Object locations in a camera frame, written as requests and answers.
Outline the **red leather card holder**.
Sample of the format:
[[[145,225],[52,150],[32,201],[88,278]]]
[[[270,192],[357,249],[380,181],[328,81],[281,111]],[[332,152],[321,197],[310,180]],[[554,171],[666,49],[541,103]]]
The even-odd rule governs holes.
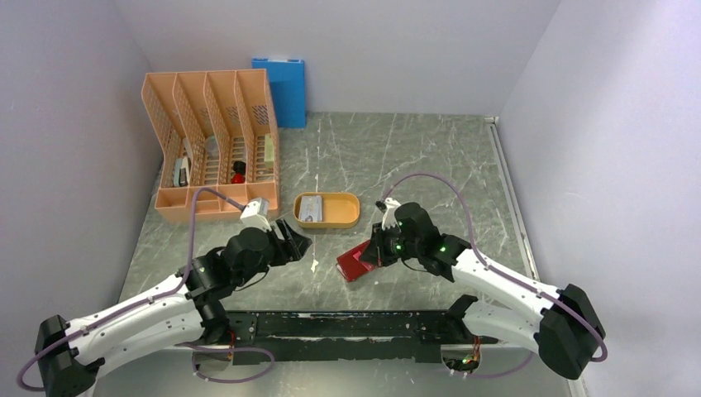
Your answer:
[[[347,283],[359,279],[376,268],[375,265],[360,259],[369,244],[369,241],[365,241],[336,258],[336,268]]]

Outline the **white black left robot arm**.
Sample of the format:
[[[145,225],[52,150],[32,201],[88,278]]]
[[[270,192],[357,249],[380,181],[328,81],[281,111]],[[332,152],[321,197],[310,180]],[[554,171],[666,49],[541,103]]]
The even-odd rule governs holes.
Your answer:
[[[185,344],[216,344],[231,331],[222,300],[257,274],[300,261],[309,237],[278,219],[269,230],[246,227],[225,246],[198,256],[144,293],[85,318],[47,318],[35,357],[48,396],[78,396],[100,375],[140,356]]]

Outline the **credit cards stack in tray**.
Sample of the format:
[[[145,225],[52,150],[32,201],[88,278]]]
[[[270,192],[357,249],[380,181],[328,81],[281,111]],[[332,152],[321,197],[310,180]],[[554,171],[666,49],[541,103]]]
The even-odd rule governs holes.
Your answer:
[[[298,219],[302,222],[321,222],[323,220],[322,196],[302,196],[299,203]]]

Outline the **beige eraser block in organizer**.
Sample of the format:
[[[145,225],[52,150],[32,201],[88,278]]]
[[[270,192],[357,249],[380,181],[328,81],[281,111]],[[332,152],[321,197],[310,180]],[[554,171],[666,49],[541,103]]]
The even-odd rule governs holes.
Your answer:
[[[264,139],[264,162],[268,168],[273,168],[275,163],[275,144],[271,134],[266,134]]]

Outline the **orange plastic file organizer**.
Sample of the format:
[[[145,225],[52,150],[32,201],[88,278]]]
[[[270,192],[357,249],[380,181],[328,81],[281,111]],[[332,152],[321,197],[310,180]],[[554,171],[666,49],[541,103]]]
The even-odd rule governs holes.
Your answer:
[[[164,162],[155,210],[169,222],[237,219],[240,210],[224,196],[245,204],[269,201],[280,208],[279,129],[265,69],[148,73],[141,98]],[[273,168],[265,166],[264,139],[275,144]],[[176,158],[190,161],[190,183],[172,185]],[[232,164],[246,163],[244,184],[232,184]]]

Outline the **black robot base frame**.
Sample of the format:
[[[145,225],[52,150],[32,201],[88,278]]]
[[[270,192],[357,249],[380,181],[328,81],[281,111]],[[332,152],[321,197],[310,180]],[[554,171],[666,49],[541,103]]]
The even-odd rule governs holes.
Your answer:
[[[228,328],[207,332],[197,346],[234,347],[233,363],[394,360],[440,363],[451,348],[469,350],[475,337],[446,310],[399,311],[227,311]]]

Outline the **yellow oval tray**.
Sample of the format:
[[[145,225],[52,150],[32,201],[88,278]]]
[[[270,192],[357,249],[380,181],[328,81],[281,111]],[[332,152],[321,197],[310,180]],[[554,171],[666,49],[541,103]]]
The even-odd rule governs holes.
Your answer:
[[[300,198],[305,195],[321,195],[323,220],[302,222],[298,219]],[[360,200],[346,192],[306,192],[300,194],[293,203],[293,214],[299,226],[307,229],[347,229],[355,226],[360,219]]]

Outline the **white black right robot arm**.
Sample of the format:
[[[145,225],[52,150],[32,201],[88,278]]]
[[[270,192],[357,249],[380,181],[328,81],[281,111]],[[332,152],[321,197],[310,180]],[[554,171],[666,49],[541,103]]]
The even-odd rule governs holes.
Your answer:
[[[557,375],[578,380],[586,366],[606,355],[603,325],[589,296],[529,279],[499,264],[465,239],[439,232],[418,203],[387,198],[360,259],[377,267],[415,260],[427,273],[462,283],[497,300],[468,295],[448,310],[446,332],[455,342],[494,337],[537,354]]]

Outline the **white stapler in organizer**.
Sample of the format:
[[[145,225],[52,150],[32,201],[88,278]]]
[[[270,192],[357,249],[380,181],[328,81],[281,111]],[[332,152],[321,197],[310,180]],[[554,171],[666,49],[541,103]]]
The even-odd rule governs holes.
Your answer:
[[[176,158],[173,166],[172,185],[174,187],[189,186],[190,161],[187,156]]]

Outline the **blue plastic box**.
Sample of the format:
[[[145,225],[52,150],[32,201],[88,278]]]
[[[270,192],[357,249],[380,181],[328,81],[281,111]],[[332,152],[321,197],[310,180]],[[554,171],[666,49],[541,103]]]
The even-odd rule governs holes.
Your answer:
[[[278,127],[305,128],[305,64],[301,59],[252,58],[253,69],[265,69]]]

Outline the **black red item in organizer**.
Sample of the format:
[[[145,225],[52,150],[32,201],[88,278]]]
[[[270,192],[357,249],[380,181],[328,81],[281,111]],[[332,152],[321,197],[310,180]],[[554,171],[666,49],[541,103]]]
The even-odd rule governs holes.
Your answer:
[[[242,160],[235,160],[232,164],[233,176],[232,184],[244,184],[246,181],[246,163]]]

